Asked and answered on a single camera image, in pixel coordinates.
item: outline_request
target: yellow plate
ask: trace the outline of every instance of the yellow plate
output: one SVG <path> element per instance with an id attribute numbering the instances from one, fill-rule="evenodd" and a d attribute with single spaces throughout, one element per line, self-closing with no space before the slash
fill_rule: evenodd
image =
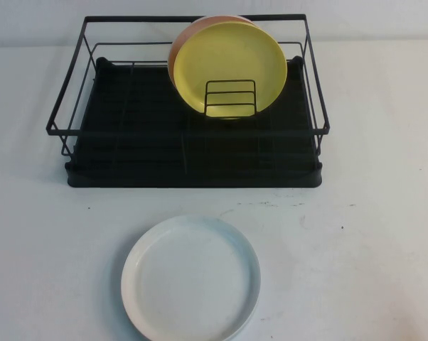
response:
<path id="1" fill-rule="evenodd" d="M 260 28 L 239 21 L 209 26 L 189 38 L 174 64 L 176 89 L 197 112 L 204 112 L 206 83 L 254 80 L 257 111 L 279 96 L 287 78 L 287 62 L 279 44 Z M 210 82 L 209 92 L 253 91 L 253 82 Z M 215 93 L 208 104 L 254 103 L 251 92 Z M 247 117 L 252 105 L 208 106 L 210 117 Z"/>

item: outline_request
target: black object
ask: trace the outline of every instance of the black object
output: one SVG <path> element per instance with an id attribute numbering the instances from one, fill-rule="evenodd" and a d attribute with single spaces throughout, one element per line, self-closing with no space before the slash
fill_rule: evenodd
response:
<path id="1" fill-rule="evenodd" d="M 68 183 L 74 187 L 316 187 L 321 184 L 319 162 L 322 136 L 329 122 L 321 94 L 309 28 L 304 15 L 246 16 L 253 21 L 304 21 L 306 36 L 298 44 L 301 56 L 287 61 L 288 75 L 278 99 L 250 117 L 219 119 L 191 109 L 178 95 L 165 65 L 139 61 L 94 61 L 99 45 L 154 43 L 97 43 L 91 50 L 85 37 L 92 22 L 191 22 L 198 17 L 87 17 L 68 75 L 47 125 L 47 132 L 63 142 Z M 82 42 L 95 68 L 95 80 L 79 129 L 71 129 L 80 93 L 67 129 L 55 123 Z M 306 68 L 309 47 L 316 89 L 323 114 L 318 128 Z M 206 99 L 210 94 L 206 85 Z M 237 105 L 231 103 L 215 105 Z M 71 151 L 68 136 L 77 136 Z"/>

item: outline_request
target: wire handle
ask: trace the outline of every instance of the wire handle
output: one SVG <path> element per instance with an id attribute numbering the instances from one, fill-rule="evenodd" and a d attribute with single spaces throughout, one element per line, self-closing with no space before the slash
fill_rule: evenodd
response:
<path id="1" fill-rule="evenodd" d="M 236 83 L 236 82 L 249 82 L 253 85 L 253 90 L 230 90 L 230 91 L 209 91 L 209 84 L 213 83 Z M 212 94 L 253 94 L 253 102 L 220 102 L 220 103 L 208 103 L 208 96 Z M 257 113 L 257 87 L 254 80 L 208 80 L 205 88 L 205 110 L 204 115 L 208 115 L 208 107 L 228 107 L 237 105 L 250 105 L 254 107 L 254 114 Z M 239 119 L 242 116 L 225 117 L 226 119 Z"/>

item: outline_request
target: plate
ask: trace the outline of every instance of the plate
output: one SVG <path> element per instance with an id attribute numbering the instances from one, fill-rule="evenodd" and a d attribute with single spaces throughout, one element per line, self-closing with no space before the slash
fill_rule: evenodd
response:
<path id="1" fill-rule="evenodd" d="M 151 228 L 130 251 L 121 280 L 127 315 L 153 341 L 231 340 L 259 291 L 252 246 L 210 217 L 175 217 Z"/>
<path id="2" fill-rule="evenodd" d="M 195 33 L 203 30 L 206 27 L 209 27 L 210 25 L 213 25 L 214 23 L 221 23 L 223 21 L 242 21 L 253 24 L 253 22 L 251 22 L 249 19 L 243 18 L 241 16 L 204 16 L 192 22 L 179 34 L 173 44 L 171 44 L 170 53 L 168 54 L 168 75 L 170 76 L 173 85 L 174 61 L 176 60 L 176 56 L 178 55 L 178 52 L 184 43 Z"/>
<path id="3" fill-rule="evenodd" d="M 254 80 L 257 111 L 279 96 L 287 78 L 287 62 L 279 44 L 250 23 L 227 21 L 194 34 L 179 50 L 173 76 L 182 98 L 204 112 L 206 83 L 212 80 Z M 254 103 L 252 82 L 213 82 L 208 104 Z M 247 93 L 222 93 L 248 91 Z M 247 117 L 253 105 L 208 107 L 210 117 Z"/>

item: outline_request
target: white table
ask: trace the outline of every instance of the white table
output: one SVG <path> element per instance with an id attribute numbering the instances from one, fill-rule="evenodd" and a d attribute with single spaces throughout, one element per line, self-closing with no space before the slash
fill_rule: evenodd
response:
<path id="1" fill-rule="evenodd" d="M 238 341 L 428 340 L 428 41 L 314 43 L 331 119 L 316 189 L 75 189 L 45 131 L 73 48 L 0 49 L 0 341 L 140 340 L 119 281 L 175 215 L 262 267 Z"/>

